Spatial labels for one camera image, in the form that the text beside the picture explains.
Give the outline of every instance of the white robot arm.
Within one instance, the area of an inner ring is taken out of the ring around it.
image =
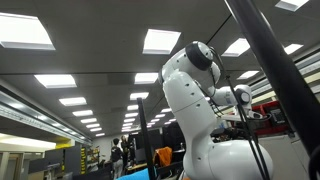
[[[217,119],[202,91],[217,105],[237,105],[230,88],[215,88],[219,77],[220,70],[213,62],[210,48],[201,42],[193,42],[180,50],[159,73],[168,104],[186,140],[185,172],[192,180],[262,179],[247,141],[215,144],[211,140],[210,133]],[[240,85],[235,91],[244,109],[251,110],[250,87]],[[260,148],[271,176],[272,159]]]

